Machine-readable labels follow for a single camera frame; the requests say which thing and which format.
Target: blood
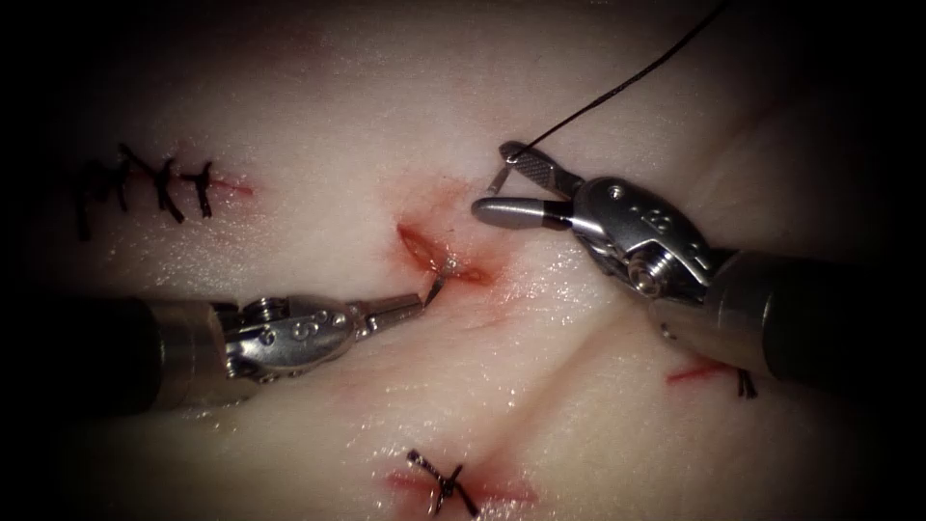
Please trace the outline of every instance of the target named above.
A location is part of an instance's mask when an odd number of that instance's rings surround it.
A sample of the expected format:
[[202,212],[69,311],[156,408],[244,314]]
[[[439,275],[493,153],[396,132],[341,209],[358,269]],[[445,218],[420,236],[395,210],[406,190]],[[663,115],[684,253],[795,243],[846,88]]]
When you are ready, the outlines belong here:
[[721,372],[732,369],[730,366],[720,362],[706,362],[705,364],[692,369],[670,373],[666,375],[666,383],[671,385],[693,380],[708,380]]
[[[443,274],[448,279],[459,279],[481,286],[492,284],[492,277],[488,273],[478,267],[463,264],[450,252],[448,244],[441,246],[406,225],[399,224],[395,230],[411,259],[420,269],[432,271],[438,275]],[[455,267],[449,268],[448,261],[455,264]]]

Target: interrupted suture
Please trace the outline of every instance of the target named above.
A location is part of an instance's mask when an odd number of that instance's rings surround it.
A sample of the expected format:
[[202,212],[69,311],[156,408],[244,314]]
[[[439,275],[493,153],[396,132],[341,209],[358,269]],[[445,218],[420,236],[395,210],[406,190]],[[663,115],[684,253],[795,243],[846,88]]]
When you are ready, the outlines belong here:
[[456,480],[460,476],[460,472],[463,471],[463,465],[457,465],[453,469],[453,474],[449,478],[445,478],[434,465],[424,459],[418,451],[411,450],[408,452],[408,460],[412,463],[423,468],[428,474],[434,477],[437,480],[437,486],[440,488],[440,493],[437,496],[437,502],[434,504],[434,515],[436,516],[441,512],[441,507],[444,505],[444,500],[449,499],[453,496],[453,492],[458,492],[460,494],[460,499],[463,500],[463,503],[466,505],[466,510],[470,512],[470,515],[474,519],[479,517],[479,508],[476,506],[476,503],[473,502],[473,499],[470,498],[470,495],[466,493],[466,490],[463,489],[463,486]]
[[107,168],[100,161],[93,159],[88,161],[70,182],[70,192],[77,218],[77,236],[81,241],[91,239],[90,220],[87,215],[88,198],[103,204],[108,201],[110,191],[115,191],[119,208],[128,213],[128,203],[125,200],[125,185],[131,173],[132,165],[144,172],[153,181],[157,193],[157,207],[161,210],[166,209],[178,224],[182,224],[186,217],[174,203],[171,194],[167,190],[171,180],[175,178],[193,184],[203,218],[212,217],[212,207],[206,193],[212,183],[210,178],[212,161],[207,161],[199,174],[173,176],[172,167],[175,160],[172,157],[164,161],[160,170],[155,170],[138,157],[128,145],[119,143],[119,152],[124,159],[117,168]]

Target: sutured wound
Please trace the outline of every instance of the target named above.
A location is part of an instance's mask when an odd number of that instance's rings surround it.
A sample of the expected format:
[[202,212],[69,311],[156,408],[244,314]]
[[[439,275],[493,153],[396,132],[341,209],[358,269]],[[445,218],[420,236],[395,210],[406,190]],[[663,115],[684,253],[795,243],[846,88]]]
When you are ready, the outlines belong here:
[[199,200],[200,212],[203,218],[212,217],[212,207],[209,204],[209,198],[206,190],[210,186],[223,186],[240,192],[244,195],[252,196],[254,191],[251,188],[236,186],[221,180],[211,178],[212,161],[207,161],[203,169],[198,174],[180,174],[172,175],[172,166],[174,159],[168,158],[161,166],[160,170],[155,170],[148,163],[135,154],[127,145],[119,143],[119,152],[124,157],[120,165],[115,169],[105,167],[98,160],[88,161],[76,176],[70,181],[70,193],[74,202],[74,211],[77,218],[77,236],[81,241],[91,239],[90,219],[87,214],[87,198],[92,196],[99,203],[105,203],[109,199],[109,192],[115,191],[119,207],[123,212],[128,212],[128,203],[125,199],[125,185],[129,174],[132,173],[130,167],[134,165],[141,170],[146,176],[151,178],[157,193],[157,205],[161,210],[168,210],[171,216],[182,224],[186,217],[183,212],[174,203],[168,192],[168,185],[172,179],[189,181],[196,189],[197,199]]

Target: moist tissue surface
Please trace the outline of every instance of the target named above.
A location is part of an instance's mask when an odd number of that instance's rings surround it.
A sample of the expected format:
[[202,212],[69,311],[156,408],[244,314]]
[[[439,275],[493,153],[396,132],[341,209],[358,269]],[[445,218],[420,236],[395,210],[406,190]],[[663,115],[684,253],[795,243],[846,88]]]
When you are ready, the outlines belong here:
[[[118,44],[71,50],[88,65],[59,86],[48,127],[64,171],[115,167],[126,143],[156,169],[168,156],[187,173],[212,160],[222,182],[211,219],[192,184],[172,182],[178,224],[132,174],[129,212],[112,196],[88,204],[84,243],[67,189],[49,182],[23,245],[37,284],[241,301],[423,294],[433,276],[402,226],[490,284],[450,280],[417,321],[242,405],[64,431],[53,459],[67,504],[120,518],[424,519],[434,481],[406,464],[414,448],[442,473],[464,465],[484,519],[842,511],[868,452],[841,404],[764,379],[745,401],[729,370],[668,378],[703,362],[662,343],[570,233],[500,231],[469,214],[499,144],[529,141],[711,9],[167,4],[138,8]],[[841,64],[819,66],[825,39],[795,13],[734,3],[540,148],[577,175],[660,194],[714,245],[871,254],[884,223],[860,180],[863,101]],[[515,176],[504,195],[544,194]],[[458,497],[440,516],[469,518]]]

